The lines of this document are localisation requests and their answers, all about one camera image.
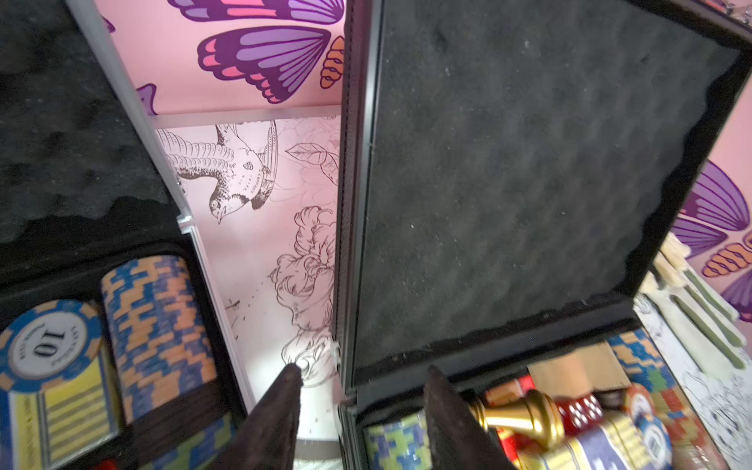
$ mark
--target red dice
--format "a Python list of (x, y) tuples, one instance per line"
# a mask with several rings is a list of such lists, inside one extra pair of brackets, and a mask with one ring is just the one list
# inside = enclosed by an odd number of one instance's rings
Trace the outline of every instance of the red dice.
[(564, 433), (575, 436), (603, 421), (603, 409), (595, 396), (556, 400), (564, 421)]

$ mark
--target green poker chip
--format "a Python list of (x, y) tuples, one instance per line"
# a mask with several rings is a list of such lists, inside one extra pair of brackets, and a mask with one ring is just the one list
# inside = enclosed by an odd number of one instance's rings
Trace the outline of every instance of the green poker chip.
[(0, 334), (0, 389), (39, 393), (73, 380), (102, 343), (97, 311), (76, 300), (53, 300), (18, 317)]

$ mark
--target purple butterfly wing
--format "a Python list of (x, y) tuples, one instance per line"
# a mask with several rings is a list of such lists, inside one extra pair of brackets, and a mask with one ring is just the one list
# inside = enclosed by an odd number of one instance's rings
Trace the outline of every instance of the purple butterfly wing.
[(193, 21), (275, 18), (322, 25), (344, 16), (344, 0), (168, 0)]
[(744, 196), (713, 162), (702, 169), (682, 213), (725, 230), (744, 230), (750, 224)]
[(303, 84), (332, 33), (304, 26), (236, 29), (199, 44), (199, 65), (220, 80), (245, 79), (273, 105)]
[(141, 105), (144, 106), (144, 112), (147, 116), (156, 116), (154, 110), (154, 95), (156, 94), (156, 85), (154, 83), (147, 83), (141, 88), (137, 88), (138, 97), (141, 98)]
[(115, 32), (115, 25), (110, 23), (110, 20), (108, 20), (105, 17), (102, 17), (102, 19), (105, 21), (105, 26), (107, 27), (107, 30), (109, 32)]
[(752, 322), (752, 271), (744, 273), (721, 294), (739, 312), (739, 317)]
[(729, 236), (720, 230), (716, 230), (713, 227), (708, 227), (701, 223), (697, 223), (694, 220), (677, 218), (674, 221), (674, 226), (671, 228), (674, 235), (681, 241), (681, 243), (692, 248), (690, 258), (697, 256), (712, 247), (715, 247)]

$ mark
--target stack of poker chips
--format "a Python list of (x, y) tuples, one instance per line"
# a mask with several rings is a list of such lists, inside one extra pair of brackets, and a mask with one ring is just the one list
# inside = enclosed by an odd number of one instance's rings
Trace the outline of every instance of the stack of poker chips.
[(202, 470), (230, 442), (233, 432), (232, 418), (227, 413), (139, 470)]
[(608, 339), (632, 382), (644, 386), (655, 404), (656, 416), (669, 432), (675, 468), (726, 468), (723, 457), (692, 409), (653, 341), (644, 329)]
[(430, 470), (432, 467), (423, 410), (396, 423), (370, 426), (363, 434), (371, 470)]
[(102, 278), (126, 421), (217, 377), (185, 260), (133, 259)]

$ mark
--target blue poker chip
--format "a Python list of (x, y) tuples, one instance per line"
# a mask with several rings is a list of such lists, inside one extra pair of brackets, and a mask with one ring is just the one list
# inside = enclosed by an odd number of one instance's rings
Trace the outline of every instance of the blue poker chip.
[(163, 342), (161, 344), (157, 344), (153, 347), (149, 346), (149, 343), (153, 340), (145, 340), (143, 344), (138, 344), (133, 349), (128, 351), (128, 341), (118, 341), (118, 344), (114, 345), (114, 353), (115, 357), (121, 358), (125, 357), (128, 362), (133, 362), (133, 360), (140, 356), (143, 353), (146, 353), (149, 350), (157, 350), (157, 352), (163, 352), (164, 350), (170, 349), (171, 347), (178, 346), (179, 344), (185, 344), (186, 348), (188, 348), (192, 343), (195, 343), (197, 341), (201, 341), (203, 338), (206, 338), (206, 332), (200, 332), (199, 339), (196, 339), (194, 341), (186, 341), (188, 338), (188, 335), (194, 335), (197, 332), (196, 331), (189, 331), (189, 330), (183, 330), (185, 333), (180, 331), (175, 331), (173, 333), (173, 338), (169, 341)]
[(75, 379), (102, 344), (97, 311), (76, 300), (53, 300), (18, 317), (0, 334), (0, 388), (37, 393)]
[[(203, 349), (195, 350), (194, 348), (192, 348), (191, 345), (195, 343), (200, 344)], [(192, 343), (181, 343), (179, 339), (176, 339), (168, 343), (159, 345), (156, 348), (157, 351), (153, 356), (146, 358), (145, 360), (139, 362), (138, 364), (134, 364), (133, 356), (127, 356), (126, 360), (123, 361), (122, 365), (120, 366), (120, 371), (122, 373), (122, 371), (135, 368), (135, 371), (137, 373), (140, 373), (142, 375), (150, 375), (154, 371), (165, 371), (169, 369), (174, 370), (176, 368), (176, 365), (174, 364), (170, 366), (168, 361), (166, 359), (162, 359), (161, 357), (159, 357), (159, 355), (160, 353), (170, 349), (171, 347), (178, 346), (181, 344), (185, 347), (185, 350), (187, 352), (191, 353), (194, 356), (200, 353), (206, 353), (207, 358), (213, 359), (211, 352), (208, 350), (208, 348), (206, 348), (206, 346), (203, 345), (203, 343), (201, 343), (200, 340), (194, 341)]]
[[(142, 344), (141, 346), (136, 347), (133, 350), (130, 350), (127, 353), (126, 352), (123, 352), (123, 353), (118, 352), (118, 353), (116, 353), (116, 356), (118, 358), (118, 366), (120, 367), (121, 370), (126, 370), (126, 369), (129, 369), (131, 367), (134, 367), (136, 365), (135, 364), (136, 357), (140, 356), (143, 353), (151, 351), (151, 350), (156, 350), (156, 353), (153, 356), (151, 356), (150, 358), (145, 359), (143, 362), (149, 361), (150, 359), (152, 359), (153, 360), (152, 362), (154, 362), (155, 360), (158, 360), (158, 359), (153, 359), (153, 358), (154, 357), (159, 357), (159, 353), (161, 353), (161, 352), (163, 352), (165, 350), (168, 350), (171, 347), (178, 346), (178, 345), (180, 345), (182, 343), (183, 343), (183, 339), (181, 337), (179, 337), (179, 336), (175, 336), (174, 339), (171, 339), (170, 341), (162, 343), (162, 344), (160, 344), (160, 345), (158, 345), (156, 347), (149, 347), (149, 344), (146, 343), (146, 344)], [(122, 362), (122, 363), (120, 362), (121, 358), (125, 358), (125, 361)]]
[(180, 393), (188, 392), (204, 384), (201, 375), (201, 367), (202, 364), (200, 362), (189, 365), (185, 360), (180, 361), (176, 363), (174, 367), (166, 368), (165, 370), (163, 370), (162, 378), (157, 379), (156, 381), (145, 385), (144, 387), (139, 387), (137, 384), (127, 387), (126, 394), (129, 394), (133, 396), (134, 399), (137, 399), (138, 397), (151, 395), (155, 391), (158, 392), (162, 389), (164, 377), (174, 372), (179, 372), (177, 386), (180, 390)]
[[(164, 388), (162, 384), (163, 381), (160, 380), (142, 388), (138, 388), (134, 385), (123, 391), (124, 396), (130, 396), (132, 399), (131, 406), (134, 419), (138, 419), (152, 411), (156, 408), (156, 403), (164, 403), (177, 398), (176, 396), (171, 395), (172, 391), (170, 388)], [(178, 377), (178, 394), (182, 395), (203, 384), (204, 382), (201, 377), (200, 368), (188, 366), (180, 370), (180, 376)]]
[[(207, 358), (211, 357), (207, 351), (202, 352), (206, 353)], [(136, 364), (135, 371), (144, 377), (149, 377), (156, 373), (161, 373), (164, 376), (177, 370), (188, 372), (198, 371), (200, 375), (201, 367), (203, 366), (202, 362), (199, 361), (195, 364), (189, 364), (188, 359), (188, 356), (176, 357), (174, 358), (174, 362), (170, 364), (167, 359), (161, 359), (158, 356), (155, 356)]]
[(669, 431), (661, 420), (653, 414), (642, 414), (637, 418), (635, 425), (640, 429), (642, 444), (656, 470), (667, 470), (671, 467), (671, 440)]
[[(147, 312), (146, 314), (139, 314), (138, 315), (138, 321), (137, 322), (131, 322), (131, 324), (127, 327), (123, 327), (123, 324), (126, 323), (126, 321), (129, 321), (129, 317), (126, 315), (123, 315), (121, 318), (118, 318), (117, 320), (114, 320), (111, 322), (112, 324), (112, 330), (113, 334), (125, 338), (130, 335), (143, 333), (143, 332), (171, 332), (171, 331), (179, 331), (181, 329), (193, 327), (193, 326), (201, 326), (203, 323), (201, 320), (196, 317), (194, 321), (192, 321), (191, 325), (188, 326), (185, 321), (180, 321), (180, 314), (182, 314), (181, 311), (175, 311), (175, 312), (165, 312), (163, 314), (156, 311), (156, 309)], [(183, 327), (178, 328), (178, 323), (182, 323)]]
[(176, 323), (177, 322), (160, 320), (149, 326), (138, 326), (135, 331), (133, 330), (132, 326), (129, 326), (128, 328), (120, 331), (120, 327), (118, 325), (114, 325), (111, 327), (111, 333), (113, 341), (116, 341), (119, 344), (125, 344), (130, 340), (130, 338), (139, 338), (143, 341), (144, 338), (153, 340), (170, 333), (181, 336), (190, 335), (196, 332), (196, 327), (204, 327), (202, 323), (194, 322), (190, 326), (185, 325), (179, 329), (176, 327)]
[[(193, 326), (193, 327), (187, 328), (187, 329), (177, 329), (177, 330), (172, 330), (172, 331), (169, 331), (169, 332), (160, 332), (158, 335), (154, 335), (154, 336), (152, 336), (152, 335), (142, 336), (142, 337), (139, 338), (139, 341), (141, 343), (137, 344), (131, 350), (128, 350), (128, 345), (129, 345), (129, 342), (130, 342), (129, 338), (118, 338), (117, 340), (113, 338), (113, 345), (112, 345), (113, 352), (115, 354), (115, 357), (127, 356), (128, 358), (132, 359), (132, 358), (134, 358), (134, 357), (136, 357), (136, 356), (138, 356), (140, 354), (143, 354), (146, 351), (148, 351), (150, 349), (149, 348), (149, 343), (151, 341), (154, 341), (157, 338), (160, 338), (160, 337), (162, 337), (164, 335), (169, 335), (170, 333), (173, 334), (174, 338), (171, 339), (171, 340), (169, 340), (169, 341), (167, 341), (167, 342), (165, 342), (165, 343), (160, 344), (159, 346), (157, 346), (157, 347), (161, 347), (160, 352), (162, 350), (164, 350), (164, 349), (168, 349), (169, 347), (177, 346), (178, 344), (181, 344), (181, 342), (183, 341), (184, 337), (186, 337), (188, 335), (193, 335), (193, 334), (197, 333), (197, 331), (196, 331), (196, 328)], [(203, 331), (201, 331), (200, 334), (202, 335), (202, 337), (205, 336), (205, 332), (203, 332)]]
[(201, 353), (206, 353), (206, 357), (213, 358), (211, 355), (211, 349), (208, 348), (206, 344), (204, 344), (205, 339), (206, 334), (202, 334), (201, 338), (185, 343), (186, 350), (190, 351), (190, 353), (194, 356), (198, 356)]

